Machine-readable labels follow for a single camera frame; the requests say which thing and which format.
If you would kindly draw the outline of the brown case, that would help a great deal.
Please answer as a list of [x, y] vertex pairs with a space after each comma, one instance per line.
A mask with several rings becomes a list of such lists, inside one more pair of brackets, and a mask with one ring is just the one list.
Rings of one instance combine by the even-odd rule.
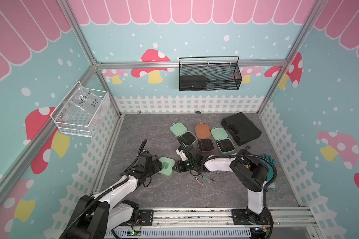
[[195, 133], [197, 137], [197, 146], [200, 152], [207, 153], [214, 151], [214, 144], [210, 138], [210, 126], [206, 123], [200, 123], [195, 126]]

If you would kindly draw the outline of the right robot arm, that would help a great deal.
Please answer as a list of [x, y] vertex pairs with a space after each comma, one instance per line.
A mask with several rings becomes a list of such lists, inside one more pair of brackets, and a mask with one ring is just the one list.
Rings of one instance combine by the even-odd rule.
[[194, 154], [186, 148], [177, 150], [181, 159], [175, 162], [176, 172], [194, 171], [195, 177], [205, 172], [231, 172], [247, 189], [248, 202], [244, 217], [253, 225], [259, 225], [263, 220], [271, 226], [271, 214], [266, 204], [266, 193], [277, 177], [277, 169], [273, 162], [260, 155], [252, 154], [246, 149], [231, 155]]

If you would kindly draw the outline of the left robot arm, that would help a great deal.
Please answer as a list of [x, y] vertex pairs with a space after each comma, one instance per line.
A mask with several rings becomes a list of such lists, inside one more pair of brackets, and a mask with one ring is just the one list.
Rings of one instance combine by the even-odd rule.
[[148, 178], [163, 169], [156, 155], [143, 150], [135, 162], [120, 174], [121, 179], [94, 196], [84, 195], [76, 204], [61, 239], [103, 239], [118, 225], [137, 220], [138, 205], [124, 198], [145, 185]]

